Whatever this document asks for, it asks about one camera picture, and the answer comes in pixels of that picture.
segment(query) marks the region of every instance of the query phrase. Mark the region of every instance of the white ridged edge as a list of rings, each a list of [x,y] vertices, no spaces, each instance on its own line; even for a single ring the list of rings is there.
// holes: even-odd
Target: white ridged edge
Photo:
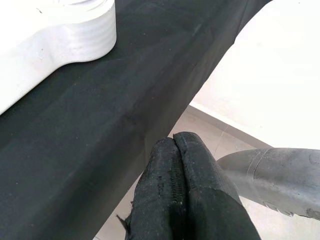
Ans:
[[[2,28],[7,32],[0,39],[0,115],[59,67],[96,60],[114,47],[114,0],[58,2],[19,6],[11,18],[15,29]]]

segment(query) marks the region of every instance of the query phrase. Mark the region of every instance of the black fabric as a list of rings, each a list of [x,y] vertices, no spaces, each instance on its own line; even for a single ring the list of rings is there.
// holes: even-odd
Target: black fabric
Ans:
[[[181,132],[173,138],[152,150],[124,223],[125,239],[259,240],[234,185],[199,136]]]
[[[116,0],[114,49],[0,116],[0,239],[91,240],[268,1]]]

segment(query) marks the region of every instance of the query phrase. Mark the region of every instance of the floor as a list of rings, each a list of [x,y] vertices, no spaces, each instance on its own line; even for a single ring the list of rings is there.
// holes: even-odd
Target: floor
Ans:
[[[230,153],[253,149],[251,145],[200,119],[188,110],[177,121],[169,136],[181,131],[197,133],[216,160]],[[129,215],[137,182],[138,180],[123,197],[94,240],[125,239],[125,231],[116,215],[122,218]],[[241,198],[241,201],[263,240],[319,239],[320,221],[300,216],[288,217],[245,198]]]

